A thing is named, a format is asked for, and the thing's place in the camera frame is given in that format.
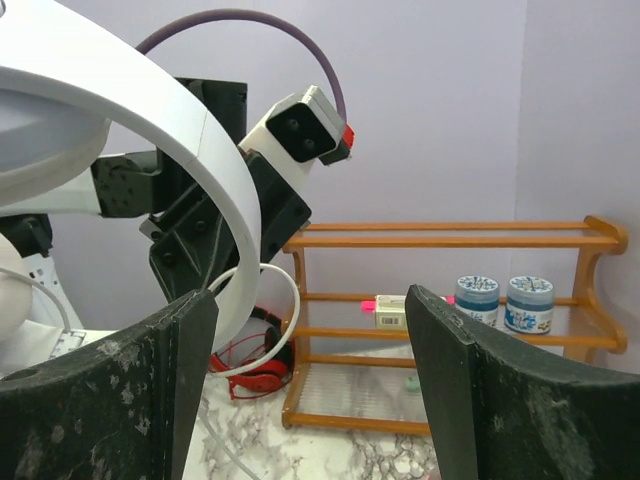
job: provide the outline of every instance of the jar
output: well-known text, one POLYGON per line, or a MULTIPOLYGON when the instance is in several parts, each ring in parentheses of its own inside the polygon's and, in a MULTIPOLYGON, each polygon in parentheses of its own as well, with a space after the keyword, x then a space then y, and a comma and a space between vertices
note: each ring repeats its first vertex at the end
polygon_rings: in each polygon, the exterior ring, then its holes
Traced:
POLYGON ((468 275, 456 282, 453 296, 458 310, 474 320, 495 327, 500 305, 500 285, 489 277, 468 275))
POLYGON ((507 286, 505 326, 518 333, 549 333, 554 293, 553 285, 544 278, 513 277, 507 286))

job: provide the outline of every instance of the wall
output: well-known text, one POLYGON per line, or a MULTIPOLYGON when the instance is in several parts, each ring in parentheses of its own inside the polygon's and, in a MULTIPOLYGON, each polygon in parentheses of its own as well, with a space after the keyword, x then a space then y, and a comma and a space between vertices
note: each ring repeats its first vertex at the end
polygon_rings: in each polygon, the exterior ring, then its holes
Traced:
MULTIPOLYGON (((212 7, 204 0, 62 3, 132 45, 171 20, 212 7)), ((215 2, 226 5, 295 23, 322 46, 343 83, 356 149, 350 162, 313 172, 305 198, 314 222, 513 218, 525 0, 371 0, 366 9, 364 2, 337 0, 215 2)), ((176 76, 248 82, 250 123, 308 84, 328 93, 311 55, 262 26, 201 26, 151 57, 176 76)), ((147 146, 114 127, 107 152, 147 146)), ((53 223, 60 276, 88 326, 124 326, 163 305, 147 265, 148 242, 137 232, 140 221, 60 216, 53 223)), ((506 280, 509 254, 320 252, 309 270, 312 288, 321 291, 404 293, 410 282, 450 291, 469 272, 506 280)), ((264 283, 263 302, 284 310, 285 297, 272 291, 275 281, 264 283)), ((317 318, 358 321, 329 311, 317 318)))
MULTIPOLYGON (((522 75, 516 217, 606 215, 629 228, 623 257, 601 260, 599 290, 628 329, 612 368, 640 372, 640 3, 531 1, 522 75)), ((514 270, 562 276, 574 257, 540 263, 517 254, 514 270)))

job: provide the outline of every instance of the cable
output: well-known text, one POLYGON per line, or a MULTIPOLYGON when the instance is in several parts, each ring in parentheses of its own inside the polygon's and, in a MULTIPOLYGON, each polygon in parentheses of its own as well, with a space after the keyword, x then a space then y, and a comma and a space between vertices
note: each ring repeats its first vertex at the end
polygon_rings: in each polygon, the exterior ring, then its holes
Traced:
POLYGON ((187 15, 186 17, 182 17, 165 25, 161 29, 149 35, 142 42, 140 42, 136 49, 140 53, 147 55, 151 50, 160 45, 162 42, 180 32, 188 30, 192 27, 196 27, 198 25, 202 25, 204 23, 218 22, 221 20, 244 20, 247 22, 255 22, 261 23, 263 25, 268 25, 292 36, 300 43, 302 43, 305 47, 307 47, 307 50, 309 50, 311 54, 316 58, 316 60, 318 60, 318 63, 322 67, 322 70, 324 70, 324 73, 329 80, 329 85, 331 86, 331 91, 333 92, 333 96, 336 101, 336 110, 338 111, 338 114, 340 114, 345 122, 347 121, 347 109, 344 103, 342 87, 340 86, 338 76, 331 66, 331 62, 329 61, 327 56, 306 33, 304 33, 295 25, 292 25, 291 23, 274 15, 257 12, 255 10, 244 10, 240 8, 220 8, 215 10, 205 10, 203 12, 187 15))
MULTIPOLYGON (((257 360, 251 363, 242 365, 241 367, 233 368, 231 370, 226 370, 224 372, 212 373, 211 375, 216 378, 227 378, 233 375, 240 375, 241 373, 247 373, 267 363, 269 360, 271 360, 273 357, 276 356, 276 354, 282 349, 282 347, 286 345, 286 343, 289 341, 289 338, 291 338, 291 335, 293 334, 293 330, 296 327, 296 324, 298 323, 298 317, 300 316, 300 291, 298 290, 298 285, 296 285, 295 280, 291 278, 291 275, 289 275, 285 270, 283 270, 282 268, 276 265, 272 265, 270 263, 261 263, 260 268, 278 272, 287 280, 287 283, 289 283, 289 286, 291 287, 291 291, 293 292, 293 314, 291 315, 291 321, 289 322, 289 326, 287 327, 285 332, 282 334, 282 337, 280 337, 280 340, 278 341, 278 343, 276 343, 274 347, 269 352, 267 352, 264 356, 258 358, 257 360)), ((236 272, 237 269, 238 267, 233 267, 227 270, 226 272, 224 272, 222 275, 216 278, 211 283, 211 285, 209 285, 209 290, 212 292, 215 292, 216 289, 227 278, 230 278, 233 276, 233 274, 236 272)))
POLYGON ((13 270, 9 270, 7 268, 0 267, 0 273, 4 273, 8 277, 15 278, 16 280, 20 280, 21 282, 27 283, 32 287, 37 288, 42 293, 44 293, 47 297, 49 297, 51 301, 55 304, 58 311, 60 312, 60 316, 62 317, 62 324, 64 325, 64 332, 65 333, 71 332, 71 323, 69 322, 69 316, 67 315, 67 311, 64 308, 64 305, 62 305, 62 303, 60 302, 60 300, 58 300, 58 297, 56 297, 51 290, 49 290, 44 285, 36 282, 32 278, 29 278, 26 275, 22 275, 21 273, 14 272, 13 270))
POLYGON ((209 435, 211 435, 213 437, 213 439, 216 441, 218 446, 220 446, 220 448, 222 448, 222 450, 224 450, 224 453, 227 454, 229 459, 231 459, 231 461, 233 463, 235 463, 238 466, 238 468, 240 468, 240 470, 242 470, 244 473, 246 473, 247 476, 249 478, 251 478, 252 480, 262 480, 255 473, 253 473, 249 469, 249 467, 247 467, 244 463, 242 463, 242 460, 240 460, 240 457, 238 457, 238 455, 233 453, 229 449, 229 447, 227 447, 227 445, 224 443, 224 440, 222 439, 222 437, 220 437, 220 435, 218 435, 218 432, 216 432, 213 429, 213 427, 211 426, 211 423, 209 423, 209 419, 207 418, 207 414, 204 412, 203 409, 200 409, 199 416, 200 416, 200 420, 202 421, 202 423, 204 425, 204 428, 207 429, 207 432, 209 432, 209 435))

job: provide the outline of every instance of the white cable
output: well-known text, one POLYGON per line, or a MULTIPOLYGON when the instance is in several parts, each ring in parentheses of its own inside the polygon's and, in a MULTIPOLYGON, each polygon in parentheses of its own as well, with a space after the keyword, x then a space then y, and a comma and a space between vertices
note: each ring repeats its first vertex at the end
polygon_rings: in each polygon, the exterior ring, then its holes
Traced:
MULTIPOLYGON (((291 287, 291 291, 293 292, 293 314, 291 315, 291 322, 289 322, 289 326, 287 327, 287 330, 282 334, 280 341, 276 343, 274 347, 271 350, 269 350, 264 356, 258 358, 257 360, 251 363, 242 365, 241 367, 233 368, 231 370, 226 370, 224 372, 214 372, 211 374, 213 377, 227 378, 233 375, 240 375, 241 373, 247 373, 255 368, 261 367, 262 365, 267 363, 269 360, 271 360, 273 357, 275 357, 278 354, 278 352, 282 349, 282 347, 286 345, 286 343, 291 338, 291 335, 293 334, 293 329, 296 327, 296 323, 298 323, 298 317, 300 316, 300 291, 298 290, 298 285, 296 285, 295 280, 291 278, 291 275, 289 275, 285 270, 283 270, 282 268, 276 265, 271 265, 270 263, 261 263, 260 268, 278 272, 287 280, 287 283, 289 283, 289 286, 291 287)), ((209 285, 209 290, 211 290, 212 292, 215 292, 225 280, 233 276, 233 274, 237 269, 238 267, 234 267, 224 272, 222 275, 216 278, 213 281, 213 283, 211 283, 211 285, 209 285)))
POLYGON ((233 453, 229 449, 229 447, 227 447, 227 445, 224 443, 224 440, 222 439, 222 437, 220 435, 218 435, 218 432, 216 432, 213 429, 213 427, 211 426, 211 423, 209 423, 209 419, 207 418, 207 414, 204 412, 203 409, 200 409, 199 416, 200 416, 200 420, 202 421, 202 423, 204 425, 204 428, 207 429, 207 432, 209 432, 209 435, 211 435, 211 437, 213 437, 213 439, 220 446, 220 448, 222 448, 222 450, 224 450, 224 453, 227 454, 229 459, 233 463, 235 463, 240 470, 242 470, 244 473, 246 473, 247 477, 251 478, 252 480, 262 480, 255 473, 253 473, 249 469, 249 467, 247 467, 244 463, 242 463, 242 460, 240 460, 240 457, 238 457, 238 455, 233 453))
POLYGON ((39 282, 36 282, 32 278, 29 278, 26 275, 22 275, 21 273, 14 272, 13 270, 9 270, 7 268, 0 267, 0 273, 4 273, 8 277, 15 278, 17 280, 20 280, 21 282, 28 283, 29 285, 31 285, 34 288, 37 288, 42 293, 44 293, 47 297, 49 297, 51 301, 54 303, 54 305, 56 306, 56 308, 58 309, 58 311, 60 312, 65 333, 71 332, 71 322, 69 322, 69 316, 67 315, 67 311, 65 310, 64 305, 62 305, 62 302, 58 300, 58 297, 56 297, 56 295, 51 290, 49 290, 47 287, 40 284, 39 282))

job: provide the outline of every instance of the headphones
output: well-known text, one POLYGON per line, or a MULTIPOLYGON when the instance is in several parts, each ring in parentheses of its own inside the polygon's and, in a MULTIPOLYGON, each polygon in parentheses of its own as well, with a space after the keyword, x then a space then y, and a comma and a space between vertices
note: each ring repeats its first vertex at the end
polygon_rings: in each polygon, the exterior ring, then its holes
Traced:
MULTIPOLYGON (((264 335, 264 350, 269 352, 282 338, 282 320, 259 307, 253 309, 250 318, 257 318, 269 324, 264 335)), ((234 394, 236 386, 260 394, 250 398, 262 397, 280 390, 288 383, 288 379, 293 373, 294 360, 293 343, 287 342, 275 357, 264 365, 250 372, 228 377, 231 398, 243 398, 234 394)), ((229 370, 229 366, 222 362, 217 353, 214 353, 209 359, 209 370, 212 372, 224 372, 229 370)))

